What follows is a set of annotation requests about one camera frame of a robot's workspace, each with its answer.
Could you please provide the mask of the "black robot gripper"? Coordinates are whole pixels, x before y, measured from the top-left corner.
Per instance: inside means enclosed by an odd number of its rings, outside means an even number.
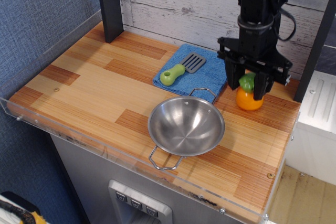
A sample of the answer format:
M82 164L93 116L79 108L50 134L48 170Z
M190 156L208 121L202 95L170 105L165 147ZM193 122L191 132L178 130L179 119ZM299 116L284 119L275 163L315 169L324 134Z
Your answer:
M227 82L232 90L239 87L245 70L254 73L254 100L270 92L274 81L287 85L292 63L277 50L281 16L270 16L265 23L251 23L238 17L239 37L218 39L218 57L225 60Z

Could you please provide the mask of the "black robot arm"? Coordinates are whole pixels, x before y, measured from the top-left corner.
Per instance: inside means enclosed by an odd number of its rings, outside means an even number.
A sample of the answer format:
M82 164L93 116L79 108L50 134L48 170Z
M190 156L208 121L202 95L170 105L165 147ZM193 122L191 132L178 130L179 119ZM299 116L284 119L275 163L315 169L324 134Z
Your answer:
M227 82L232 90L239 87L239 80L246 70L255 73L255 100L261 100L274 82L283 85L289 82L292 63L277 50L282 15L294 20L282 9L287 1L238 0L238 38L218 39L218 57L225 61Z

